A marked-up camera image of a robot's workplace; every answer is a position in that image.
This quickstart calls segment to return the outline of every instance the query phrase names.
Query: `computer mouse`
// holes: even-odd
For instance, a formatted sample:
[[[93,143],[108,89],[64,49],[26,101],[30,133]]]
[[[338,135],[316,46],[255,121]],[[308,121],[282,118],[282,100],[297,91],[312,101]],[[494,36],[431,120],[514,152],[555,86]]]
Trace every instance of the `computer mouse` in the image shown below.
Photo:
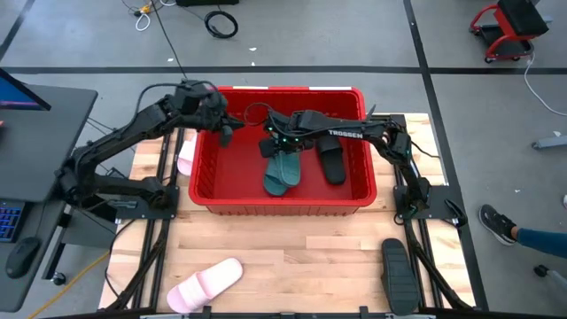
[[[27,237],[18,241],[6,260],[6,275],[12,279],[24,276],[32,265],[40,244],[40,240],[36,237]]]

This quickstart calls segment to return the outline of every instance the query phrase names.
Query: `gray floor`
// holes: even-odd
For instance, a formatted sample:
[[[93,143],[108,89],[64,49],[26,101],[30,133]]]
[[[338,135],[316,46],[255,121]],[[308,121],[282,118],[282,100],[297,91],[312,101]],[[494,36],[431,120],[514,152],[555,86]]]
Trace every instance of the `gray floor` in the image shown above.
[[[126,0],[138,5],[142,1]],[[7,34],[23,6],[0,0],[0,38]],[[476,12],[491,1],[414,0],[417,23],[430,66],[486,67],[482,46],[467,32]],[[536,42],[535,66],[565,67],[567,2],[543,0],[542,14],[552,15],[548,34]],[[194,8],[206,13],[210,7]],[[230,41],[213,39],[202,22],[179,8],[160,11],[167,32],[185,66],[417,66],[415,49],[401,1],[243,0],[225,8],[234,13],[240,32]],[[170,49],[155,16],[148,30],[138,33],[136,20],[120,1],[37,0],[0,66],[174,66]],[[523,67],[520,62],[489,67]],[[91,117],[121,126],[134,112],[137,94],[154,82],[176,82],[179,74],[15,74],[37,84],[96,89],[99,100]],[[354,86],[366,105],[383,112],[429,112],[418,74],[191,74],[219,85]],[[567,314],[555,287],[532,273],[544,263],[567,276],[567,261],[519,245],[504,247],[478,225],[478,206],[491,203],[520,225],[567,231],[567,192],[563,161],[567,149],[536,152],[534,140],[567,134],[565,118],[546,111],[524,85],[521,75],[434,75],[439,106],[492,310],[534,314]],[[533,87],[560,111],[567,75],[530,76]],[[166,93],[159,89],[146,102]],[[86,127],[79,143],[101,136]],[[133,153],[109,159],[106,167],[127,173]],[[72,277],[104,253],[70,247],[60,270]],[[105,265],[87,274],[43,316],[69,315],[96,309]],[[40,307],[60,288],[36,280],[22,310],[2,314],[21,318]]]

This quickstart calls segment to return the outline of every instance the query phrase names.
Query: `pink slipper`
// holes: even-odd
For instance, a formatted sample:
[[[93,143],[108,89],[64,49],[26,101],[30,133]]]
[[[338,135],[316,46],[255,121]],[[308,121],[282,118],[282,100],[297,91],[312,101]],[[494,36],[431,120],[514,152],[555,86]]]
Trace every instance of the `pink slipper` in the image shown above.
[[[193,157],[195,156],[195,146],[197,146],[197,137],[194,136],[191,140],[183,142],[183,147],[177,157],[177,169],[179,173],[191,176],[193,169]]]
[[[175,286],[167,293],[167,304],[179,314],[196,311],[237,282],[242,273],[240,261],[228,258]]]

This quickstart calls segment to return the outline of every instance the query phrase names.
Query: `red rolling stool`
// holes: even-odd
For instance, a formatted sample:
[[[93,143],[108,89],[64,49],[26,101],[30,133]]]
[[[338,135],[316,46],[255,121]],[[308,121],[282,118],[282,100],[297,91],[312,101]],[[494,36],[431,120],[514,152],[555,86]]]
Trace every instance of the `red rolling stool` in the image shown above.
[[[487,11],[494,10],[497,24],[477,26],[480,17]],[[500,0],[481,10],[470,23],[469,31],[482,37],[488,49],[485,62],[496,59],[512,59],[532,54],[531,39],[545,34],[549,30],[535,5],[529,0]]]

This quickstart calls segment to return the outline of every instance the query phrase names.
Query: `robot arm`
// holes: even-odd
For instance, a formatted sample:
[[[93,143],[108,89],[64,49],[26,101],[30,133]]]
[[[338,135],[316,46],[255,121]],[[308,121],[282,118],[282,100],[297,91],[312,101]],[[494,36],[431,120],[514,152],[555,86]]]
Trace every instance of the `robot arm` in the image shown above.
[[[371,121],[369,117],[365,121],[351,121],[327,117],[317,111],[299,111],[288,117],[270,109],[264,129],[270,134],[269,139],[260,142],[260,152],[265,158],[279,151],[312,148],[313,141],[325,135],[368,141],[380,156],[400,168],[408,184],[408,206],[413,210],[429,207],[431,185],[420,176],[412,158],[411,137],[394,121]]]
[[[176,85],[174,95],[144,108],[123,128],[77,148],[56,172],[63,199],[81,206],[97,193],[104,193],[139,196],[154,208],[168,206],[165,186],[156,177],[132,181],[101,176],[95,173],[97,165],[138,142],[170,134],[175,128],[220,132],[220,143],[226,146],[233,129],[244,126],[227,114],[226,107],[226,98],[212,84],[183,81]]]

